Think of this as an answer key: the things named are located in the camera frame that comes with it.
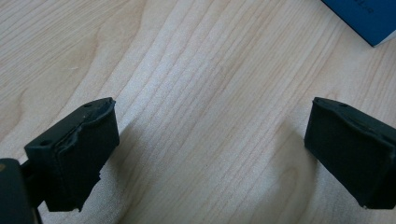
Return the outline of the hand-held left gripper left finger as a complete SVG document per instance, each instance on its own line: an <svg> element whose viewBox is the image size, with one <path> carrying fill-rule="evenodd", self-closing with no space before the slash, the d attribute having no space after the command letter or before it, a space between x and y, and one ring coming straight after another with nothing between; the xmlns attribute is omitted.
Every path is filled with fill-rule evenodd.
<svg viewBox="0 0 396 224"><path fill-rule="evenodd" d="M120 137L115 101L82 105L27 144L28 192L51 212L80 210Z"/></svg>

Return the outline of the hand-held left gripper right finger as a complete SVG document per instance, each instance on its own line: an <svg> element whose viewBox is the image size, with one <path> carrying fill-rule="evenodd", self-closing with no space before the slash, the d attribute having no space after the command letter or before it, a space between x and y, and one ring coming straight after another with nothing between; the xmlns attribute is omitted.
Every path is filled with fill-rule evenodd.
<svg viewBox="0 0 396 224"><path fill-rule="evenodd" d="M396 207L396 129L358 109L316 97L304 146L368 209Z"/></svg>

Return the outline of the blue book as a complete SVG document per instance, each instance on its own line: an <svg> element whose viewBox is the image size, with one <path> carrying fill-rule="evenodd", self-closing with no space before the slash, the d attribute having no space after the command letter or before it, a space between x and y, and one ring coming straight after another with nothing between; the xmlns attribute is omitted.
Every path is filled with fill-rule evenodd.
<svg viewBox="0 0 396 224"><path fill-rule="evenodd" d="M369 45L396 38L396 0L321 0Z"/></svg>

